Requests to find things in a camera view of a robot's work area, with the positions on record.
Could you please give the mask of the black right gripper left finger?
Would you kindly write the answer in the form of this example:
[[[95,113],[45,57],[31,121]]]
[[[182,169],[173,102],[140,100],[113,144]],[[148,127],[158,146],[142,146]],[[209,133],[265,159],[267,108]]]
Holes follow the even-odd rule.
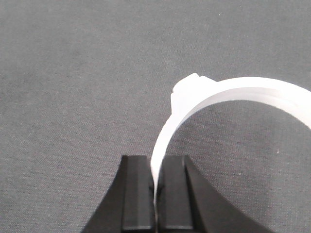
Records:
[[[124,155],[116,176],[84,233],[153,233],[154,185],[148,159]]]

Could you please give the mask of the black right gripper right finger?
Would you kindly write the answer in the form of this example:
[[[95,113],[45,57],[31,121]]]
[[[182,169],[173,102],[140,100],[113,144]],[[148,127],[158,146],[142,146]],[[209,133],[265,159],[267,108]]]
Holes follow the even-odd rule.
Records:
[[[187,156],[167,156],[157,192],[160,233],[265,233],[224,198]]]

